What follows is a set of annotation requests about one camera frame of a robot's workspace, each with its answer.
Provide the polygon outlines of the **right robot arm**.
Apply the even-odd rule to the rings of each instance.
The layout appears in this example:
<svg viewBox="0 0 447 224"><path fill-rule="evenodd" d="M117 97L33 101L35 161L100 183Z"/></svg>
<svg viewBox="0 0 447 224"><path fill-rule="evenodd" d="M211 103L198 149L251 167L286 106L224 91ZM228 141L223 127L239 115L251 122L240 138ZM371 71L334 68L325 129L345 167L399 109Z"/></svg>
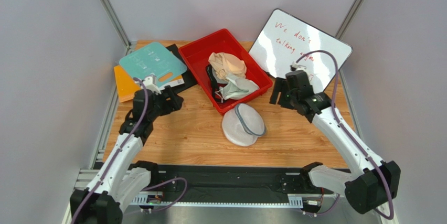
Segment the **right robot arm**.
<svg viewBox="0 0 447 224"><path fill-rule="evenodd" d="M314 92L303 70L276 78L270 103L304 116L328 138L348 165L348 172L329 168L321 162L304 166L301 177L305 188L324 188L337 193L359 214L377 211L379 206L388 204L387 217L393 217L393 200L401 175L399 165L384 161L372 151L346 125L334 101L325 92Z"/></svg>

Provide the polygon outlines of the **white bra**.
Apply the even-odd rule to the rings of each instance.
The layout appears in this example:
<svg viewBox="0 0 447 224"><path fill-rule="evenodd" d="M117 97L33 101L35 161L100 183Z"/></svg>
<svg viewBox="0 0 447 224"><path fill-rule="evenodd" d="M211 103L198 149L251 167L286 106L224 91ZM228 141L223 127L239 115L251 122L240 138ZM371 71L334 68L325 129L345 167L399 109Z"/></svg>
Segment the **white bra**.
<svg viewBox="0 0 447 224"><path fill-rule="evenodd" d="M246 96L259 90L259 86L245 77L238 77L234 74L228 74L226 76L228 84L224 87L219 87L214 94L220 101L226 100L240 100Z"/></svg>

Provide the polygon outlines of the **white mesh laundry bag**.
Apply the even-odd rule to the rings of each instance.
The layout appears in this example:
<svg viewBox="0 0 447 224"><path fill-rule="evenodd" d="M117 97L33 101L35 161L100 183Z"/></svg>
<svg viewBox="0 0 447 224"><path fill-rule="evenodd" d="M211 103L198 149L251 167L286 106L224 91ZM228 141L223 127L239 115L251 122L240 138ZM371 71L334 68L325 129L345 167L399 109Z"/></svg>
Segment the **white mesh laundry bag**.
<svg viewBox="0 0 447 224"><path fill-rule="evenodd" d="M248 147L267 133L261 115L251 106L240 103L223 116L221 127L226 139L234 145Z"/></svg>

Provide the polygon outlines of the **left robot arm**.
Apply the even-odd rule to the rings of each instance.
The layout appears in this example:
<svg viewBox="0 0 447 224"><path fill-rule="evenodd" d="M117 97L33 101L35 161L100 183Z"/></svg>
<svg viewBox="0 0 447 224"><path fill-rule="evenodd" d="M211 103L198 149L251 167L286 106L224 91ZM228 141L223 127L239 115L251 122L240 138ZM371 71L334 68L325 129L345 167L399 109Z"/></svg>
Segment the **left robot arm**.
<svg viewBox="0 0 447 224"><path fill-rule="evenodd" d="M133 107L122 123L115 146L85 189L70 197L71 223L121 223L134 198L153 188L157 164L131 163L153 131L154 121L182 108L184 99L171 87L162 91L147 88L135 92Z"/></svg>

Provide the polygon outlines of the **beige bra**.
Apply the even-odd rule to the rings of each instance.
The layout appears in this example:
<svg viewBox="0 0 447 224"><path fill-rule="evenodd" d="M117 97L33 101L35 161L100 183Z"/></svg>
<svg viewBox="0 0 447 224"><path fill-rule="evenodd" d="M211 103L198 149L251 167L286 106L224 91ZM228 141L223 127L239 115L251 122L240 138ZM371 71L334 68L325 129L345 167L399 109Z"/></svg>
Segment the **beige bra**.
<svg viewBox="0 0 447 224"><path fill-rule="evenodd" d="M208 62L220 80L227 80L229 74L239 78L246 77L247 67L245 62L233 54L213 52L209 56Z"/></svg>

